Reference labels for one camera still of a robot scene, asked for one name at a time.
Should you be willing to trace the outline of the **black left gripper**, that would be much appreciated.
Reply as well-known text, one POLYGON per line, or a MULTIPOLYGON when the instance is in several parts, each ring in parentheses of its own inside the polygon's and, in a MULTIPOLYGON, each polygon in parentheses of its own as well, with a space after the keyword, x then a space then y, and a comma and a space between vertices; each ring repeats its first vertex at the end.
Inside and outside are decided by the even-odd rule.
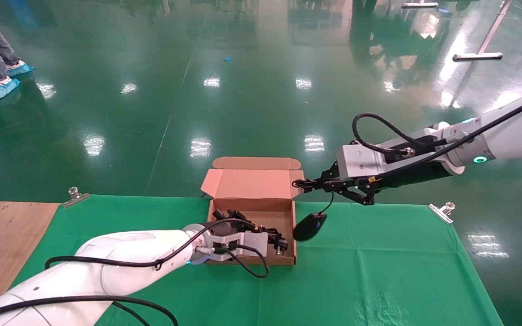
POLYGON ((268 244, 273 245, 277 255, 284 255, 288 250, 289 244, 286 238, 277 229, 266 229, 268 234, 268 244))

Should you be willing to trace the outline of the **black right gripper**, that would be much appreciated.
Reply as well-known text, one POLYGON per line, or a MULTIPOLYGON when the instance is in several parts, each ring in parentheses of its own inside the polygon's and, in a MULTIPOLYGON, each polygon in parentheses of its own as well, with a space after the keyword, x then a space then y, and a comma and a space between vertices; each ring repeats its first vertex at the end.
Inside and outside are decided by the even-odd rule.
POLYGON ((333 163, 329 169, 322 171, 319 178, 294 180, 294 185, 302 193, 322 190, 327 193, 338 194, 363 206, 373 206, 375 204, 373 191, 398 188, 450 176, 452 174, 443 167, 442 163, 433 161, 404 173, 396 173, 393 176, 383 178, 367 187, 366 177, 343 178, 339 174, 338 163, 333 163))

